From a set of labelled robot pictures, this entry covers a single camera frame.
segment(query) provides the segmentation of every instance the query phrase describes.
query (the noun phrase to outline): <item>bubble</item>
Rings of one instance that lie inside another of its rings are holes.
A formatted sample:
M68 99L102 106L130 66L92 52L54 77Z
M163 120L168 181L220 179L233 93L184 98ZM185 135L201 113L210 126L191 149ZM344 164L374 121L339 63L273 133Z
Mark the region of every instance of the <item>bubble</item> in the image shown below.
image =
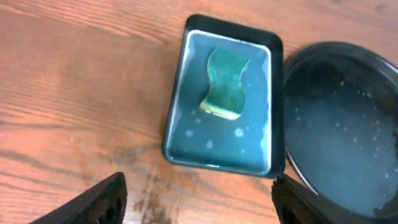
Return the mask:
M211 149L211 148L213 147L213 141L212 141L212 140L207 141L206 147L207 147L208 149Z
M235 136L238 137L238 138L241 138L243 136L243 130L240 129L240 128L236 128Z
M187 130L187 131L185 132L185 135L186 135L186 137L190 138L190 137L193 136L193 131L192 131L192 130Z

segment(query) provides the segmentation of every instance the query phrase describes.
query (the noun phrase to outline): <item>round black container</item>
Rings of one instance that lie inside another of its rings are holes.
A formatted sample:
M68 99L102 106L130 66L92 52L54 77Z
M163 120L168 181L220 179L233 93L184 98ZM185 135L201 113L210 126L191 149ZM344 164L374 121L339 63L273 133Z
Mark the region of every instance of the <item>round black container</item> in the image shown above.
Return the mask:
M398 69L327 42L285 67L285 141L303 181L365 217L398 211Z

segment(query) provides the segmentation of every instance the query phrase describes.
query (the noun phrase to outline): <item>table surface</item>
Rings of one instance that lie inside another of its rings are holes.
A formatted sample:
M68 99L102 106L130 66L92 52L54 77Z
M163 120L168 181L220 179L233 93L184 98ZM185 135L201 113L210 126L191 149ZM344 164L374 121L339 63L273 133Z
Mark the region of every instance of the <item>table surface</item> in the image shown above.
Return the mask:
M116 171L125 223L278 223L271 180L162 157L194 13L275 32L285 58L339 40L398 63L396 0L0 0L1 223L35 220Z

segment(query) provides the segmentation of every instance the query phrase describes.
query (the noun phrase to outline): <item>water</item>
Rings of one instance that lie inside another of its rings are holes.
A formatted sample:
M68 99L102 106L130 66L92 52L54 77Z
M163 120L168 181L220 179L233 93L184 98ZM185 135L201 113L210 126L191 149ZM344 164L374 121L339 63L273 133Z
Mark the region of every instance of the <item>water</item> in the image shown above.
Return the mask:
M268 143L271 137L268 125L271 117L269 50L197 30L191 31L188 39L187 46L184 46L182 72L177 74L180 83L173 105L169 154L180 161L213 164L257 174L267 172L271 163ZM249 59L241 76L246 104L242 115L234 121L199 109L210 87L207 60L217 47Z
M336 67L326 68L298 69L286 83L285 140L317 192L352 212L374 217L374 208L394 199L398 189L398 122L393 118L398 112L386 107L394 104L385 97L375 98L389 91L388 86L358 78L372 77L366 73L370 69L355 68L353 79L349 72L342 78L328 73Z

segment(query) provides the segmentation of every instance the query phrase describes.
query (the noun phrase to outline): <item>wooden table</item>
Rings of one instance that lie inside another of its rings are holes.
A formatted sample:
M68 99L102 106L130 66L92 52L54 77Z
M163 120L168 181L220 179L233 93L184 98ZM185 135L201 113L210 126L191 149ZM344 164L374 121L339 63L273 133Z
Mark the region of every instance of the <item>wooden table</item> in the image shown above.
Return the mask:
M35 220L116 171L125 223L278 223L271 180L161 155L194 13L273 31L285 58L340 40L398 63L396 0L0 0L0 223Z

